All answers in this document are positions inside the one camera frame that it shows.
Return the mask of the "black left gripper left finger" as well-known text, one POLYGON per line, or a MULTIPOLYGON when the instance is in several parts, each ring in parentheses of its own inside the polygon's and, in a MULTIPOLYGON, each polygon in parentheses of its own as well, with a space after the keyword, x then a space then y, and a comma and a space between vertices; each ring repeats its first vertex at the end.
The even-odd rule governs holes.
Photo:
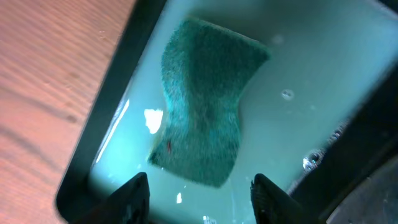
POLYGON ((150 190, 140 172, 73 224, 148 224, 150 190))

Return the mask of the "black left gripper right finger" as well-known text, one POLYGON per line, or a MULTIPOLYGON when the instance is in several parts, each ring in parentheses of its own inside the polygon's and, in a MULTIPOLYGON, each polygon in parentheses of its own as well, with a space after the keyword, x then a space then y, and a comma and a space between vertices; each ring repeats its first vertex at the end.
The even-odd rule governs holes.
POLYGON ((264 174, 258 173, 254 176, 250 193, 257 224, 325 223, 306 211, 264 174))

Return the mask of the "green yellow sponge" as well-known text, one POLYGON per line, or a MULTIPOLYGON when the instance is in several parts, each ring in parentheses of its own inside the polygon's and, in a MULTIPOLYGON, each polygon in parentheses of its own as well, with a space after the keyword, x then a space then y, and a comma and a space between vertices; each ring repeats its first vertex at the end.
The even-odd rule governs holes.
POLYGON ((184 19, 162 54, 165 122, 148 161, 221 187, 239 152, 239 100, 269 57, 256 40, 196 17, 184 19))

